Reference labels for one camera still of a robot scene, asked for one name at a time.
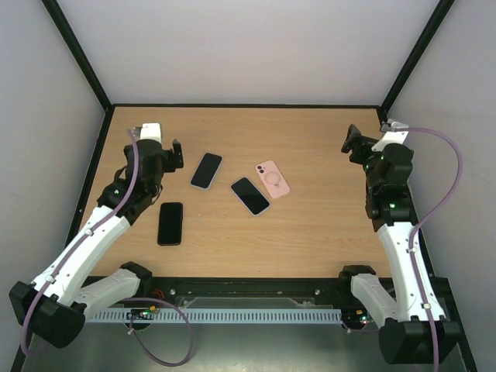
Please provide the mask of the pink phone case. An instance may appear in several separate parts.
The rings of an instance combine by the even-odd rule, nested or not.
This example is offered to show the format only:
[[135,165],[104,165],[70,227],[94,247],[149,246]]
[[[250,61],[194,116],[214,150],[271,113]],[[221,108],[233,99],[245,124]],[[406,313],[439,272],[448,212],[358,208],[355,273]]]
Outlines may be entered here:
[[291,191],[278,166],[272,160],[257,164],[255,170],[272,198],[281,198]]

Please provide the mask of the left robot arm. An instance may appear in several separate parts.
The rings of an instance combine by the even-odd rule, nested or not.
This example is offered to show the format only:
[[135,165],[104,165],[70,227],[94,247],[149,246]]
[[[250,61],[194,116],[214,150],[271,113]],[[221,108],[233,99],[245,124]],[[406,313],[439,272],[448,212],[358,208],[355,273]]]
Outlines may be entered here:
[[15,283],[9,292],[26,355],[31,354],[28,332],[64,348],[89,319],[143,291],[151,280],[149,270],[128,262],[108,277],[84,283],[110,246],[154,203],[163,175],[184,166],[177,140],[165,150],[158,137],[132,139],[124,154],[126,166],[116,171],[80,232],[42,273],[28,284]]

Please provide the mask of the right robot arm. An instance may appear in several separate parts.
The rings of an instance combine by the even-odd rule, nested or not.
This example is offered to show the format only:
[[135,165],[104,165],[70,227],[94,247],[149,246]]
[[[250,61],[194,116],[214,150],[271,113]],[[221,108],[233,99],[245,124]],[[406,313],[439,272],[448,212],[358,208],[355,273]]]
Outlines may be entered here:
[[419,231],[429,220],[417,219],[408,179],[413,150],[405,145],[412,128],[387,124],[380,139],[350,125],[342,152],[365,173],[367,217],[387,254],[393,291],[388,292],[368,266],[344,267],[338,284],[346,303],[358,300],[378,328],[379,347],[389,364],[440,364],[458,343],[460,325],[446,317],[423,260]]

